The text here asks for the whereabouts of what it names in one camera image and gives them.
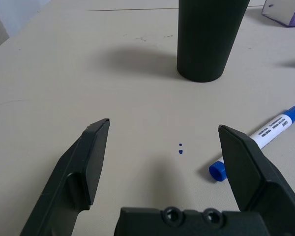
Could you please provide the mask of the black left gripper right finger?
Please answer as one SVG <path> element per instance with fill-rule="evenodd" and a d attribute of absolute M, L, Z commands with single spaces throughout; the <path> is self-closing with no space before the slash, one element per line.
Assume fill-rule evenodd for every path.
<path fill-rule="evenodd" d="M 238 235 L 295 236 L 295 192 L 246 134 L 218 128 L 226 176 L 237 206 Z"/>

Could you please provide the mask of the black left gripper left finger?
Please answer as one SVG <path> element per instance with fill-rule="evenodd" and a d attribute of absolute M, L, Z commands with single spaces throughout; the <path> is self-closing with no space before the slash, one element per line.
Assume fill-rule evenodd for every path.
<path fill-rule="evenodd" d="M 70 236 L 80 212 L 95 200 L 103 167 L 109 119 L 90 124 L 62 155 L 21 235 Z"/>

